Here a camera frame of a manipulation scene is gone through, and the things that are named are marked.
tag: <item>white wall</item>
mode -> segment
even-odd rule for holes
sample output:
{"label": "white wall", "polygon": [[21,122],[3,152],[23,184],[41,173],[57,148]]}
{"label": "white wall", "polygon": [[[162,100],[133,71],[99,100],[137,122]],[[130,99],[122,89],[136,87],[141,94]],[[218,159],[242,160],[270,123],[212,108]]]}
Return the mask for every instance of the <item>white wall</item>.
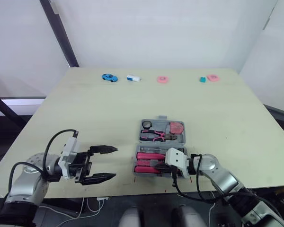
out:
{"label": "white wall", "polygon": [[0,0],[0,97],[46,96],[68,69],[38,0]]}
{"label": "white wall", "polygon": [[284,0],[279,0],[241,76],[262,103],[284,110]]}
{"label": "white wall", "polygon": [[276,0],[55,0],[82,67],[240,71]]}

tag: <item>wooden table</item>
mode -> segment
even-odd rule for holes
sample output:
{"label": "wooden table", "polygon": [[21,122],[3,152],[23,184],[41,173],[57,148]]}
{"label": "wooden table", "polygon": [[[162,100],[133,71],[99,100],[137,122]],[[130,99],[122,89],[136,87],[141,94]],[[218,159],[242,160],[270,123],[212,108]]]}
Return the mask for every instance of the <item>wooden table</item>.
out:
{"label": "wooden table", "polygon": [[[119,80],[104,81],[103,73]],[[141,77],[141,82],[127,81],[128,74]],[[208,74],[221,80],[200,83],[199,78]],[[157,82],[162,75],[169,76],[167,84]],[[61,179],[50,184],[47,198],[175,192],[171,179],[133,175],[141,119],[159,115],[185,123],[189,154],[217,156],[247,187],[284,185],[284,132],[235,71],[71,68],[0,162],[0,197],[7,192],[12,165],[44,152],[48,140],[67,128],[79,131],[81,152],[91,145],[119,148],[115,153],[93,156],[91,169],[91,174],[117,176],[88,186]],[[50,153],[60,154],[69,136],[71,133],[58,137]],[[20,171],[18,167],[14,179]],[[192,183],[179,179],[179,187],[184,192],[196,191],[195,176]],[[200,177],[200,187],[213,190],[205,177]]]}

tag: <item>pink toy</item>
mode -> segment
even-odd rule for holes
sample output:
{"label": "pink toy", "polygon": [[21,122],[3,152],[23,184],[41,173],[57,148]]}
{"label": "pink toy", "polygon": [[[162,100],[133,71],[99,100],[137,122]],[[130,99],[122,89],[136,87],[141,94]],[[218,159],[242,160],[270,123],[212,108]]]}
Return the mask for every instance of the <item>pink toy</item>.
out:
{"label": "pink toy", "polygon": [[216,81],[220,80],[220,78],[217,75],[214,75],[214,74],[207,75],[207,78],[212,82],[216,82]]}
{"label": "pink toy", "polygon": [[168,77],[163,77],[163,76],[159,76],[157,81],[161,84],[166,84],[168,82],[169,78]]}
{"label": "pink toy", "polygon": [[183,130],[184,130],[184,126],[181,123],[179,122],[170,123],[170,133],[171,134],[181,135]]}

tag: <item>open tool case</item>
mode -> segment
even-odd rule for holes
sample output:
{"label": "open tool case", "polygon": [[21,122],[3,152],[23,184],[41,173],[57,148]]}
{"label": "open tool case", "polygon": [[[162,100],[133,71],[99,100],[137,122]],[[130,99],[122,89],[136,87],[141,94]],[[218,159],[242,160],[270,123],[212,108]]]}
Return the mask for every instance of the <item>open tool case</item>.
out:
{"label": "open tool case", "polygon": [[139,141],[133,165],[133,173],[137,176],[171,177],[170,173],[157,170],[157,164],[165,163],[169,148],[187,155],[187,149],[183,146],[186,141],[184,123],[168,121],[166,116],[159,116],[157,120],[142,120]]}

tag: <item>wire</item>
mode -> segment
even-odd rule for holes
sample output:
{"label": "wire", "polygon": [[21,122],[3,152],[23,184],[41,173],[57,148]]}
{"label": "wire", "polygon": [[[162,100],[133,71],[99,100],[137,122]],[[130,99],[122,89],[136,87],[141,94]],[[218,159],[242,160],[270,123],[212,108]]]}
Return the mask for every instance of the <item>wire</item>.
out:
{"label": "wire", "polygon": [[42,160],[42,169],[43,169],[43,171],[44,171],[44,173],[45,173],[45,176],[46,177],[48,177],[48,172],[47,172],[47,170],[46,170],[46,157],[47,157],[47,153],[48,153],[48,150],[49,150],[49,147],[51,146],[51,144],[52,144],[52,142],[53,142],[53,140],[57,137],[57,136],[59,136],[60,134],[62,134],[62,133],[64,133],[64,132],[67,132],[67,131],[72,131],[74,134],[73,134],[73,137],[77,137],[78,136],[78,131],[77,130],[75,130],[75,129],[65,129],[65,130],[62,130],[62,131],[60,131],[60,132],[57,132],[56,134],[54,134],[54,136],[49,140],[49,142],[48,142],[48,144],[47,144],[47,146],[46,146],[46,148],[45,148],[45,152],[44,152],[44,155],[43,155],[43,160]]}
{"label": "wire", "polygon": [[200,191],[200,187],[199,187],[199,173],[200,173],[200,164],[201,164],[201,161],[202,161],[202,155],[199,154],[199,162],[198,162],[198,167],[197,167],[197,173],[196,173],[196,181],[197,181],[197,191],[198,191],[198,194],[201,198],[201,200],[203,202],[206,202],[206,203],[210,203],[209,201],[207,201],[203,196],[202,196],[202,193]]}
{"label": "wire", "polygon": [[99,202],[99,210],[97,211],[97,213],[96,213],[96,214],[88,215],[88,216],[85,216],[85,217],[80,217],[81,212],[82,212],[82,207],[83,207],[83,201],[82,201],[82,206],[81,206],[80,213],[79,213],[79,215],[78,215],[76,218],[68,219],[68,220],[66,220],[66,221],[64,221],[64,222],[61,222],[61,223],[60,223],[60,224],[58,224],[56,227],[61,227],[64,223],[69,222],[69,221],[72,221],[72,220],[75,220],[75,219],[83,219],[83,218],[90,218],[90,217],[94,217],[94,216],[96,216],[98,213],[100,213],[100,210],[102,209],[102,207],[103,207],[103,205],[104,205],[104,200],[103,200],[102,205],[100,204],[100,201],[98,201],[98,202]]}
{"label": "wire", "polygon": [[214,208],[214,206],[216,205],[216,203],[214,203],[213,205],[212,205],[212,207],[210,207],[210,209],[209,209],[209,215],[208,215],[208,223],[209,223],[209,227],[210,227],[210,214],[211,214],[211,212],[212,212],[212,209]]}
{"label": "wire", "polygon": [[81,213],[82,213],[82,210],[83,210],[84,199],[85,199],[85,198],[83,197],[83,198],[82,198],[81,209],[80,209],[80,212],[79,212],[78,216],[77,216],[76,218],[72,217],[71,219],[68,219],[68,220],[66,220],[66,221],[64,221],[64,222],[61,222],[61,223],[58,224],[56,227],[62,226],[65,222],[68,222],[68,221],[70,221],[70,220],[78,219],[78,218],[80,217]]}
{"label": "wire", "polygon": [[86,204],[87,204],[88,209],[89,209],[91,212],[98,212],[99,209],[101,208],[100,203],[99,203],[99,209],[98,209],[98,210],[92,210],[92,209],[89,207],[89,199],[88,199],[88,198],[86,199]]}
{"label": "wire", "polygon": [[13,175],[14,175],[15,169],[18,165],[30,166],[30,167],[34,168],[35,170],[37,170],[41,174],[42,177],[45,177],[44,172],[40,168],[36,167],[35,165],[28,163],[28,162],[17,162],[16,164],[13,165],[13,167],[10,171],[10,174],[9,174],[9,192],[11,190]]}
{"label": "wire", "polygon": [[74,218],[74,217],[72,217],[71,215],[68,215],[68,214],[65,214],[65,213],[63,213],[63,212],[57,211],[57,210],[55,210],[55,209],[53,209],[53,208],[51,208],[51,207],[40,206],[39,208],[46,208],[46,209],[49,209],[49,210],[51,210],[51,211],[53,211],[53,212],[55,212],[55,213],[62,214],[62,215],[67,216],[67,217],[69,217],[69,218]]}

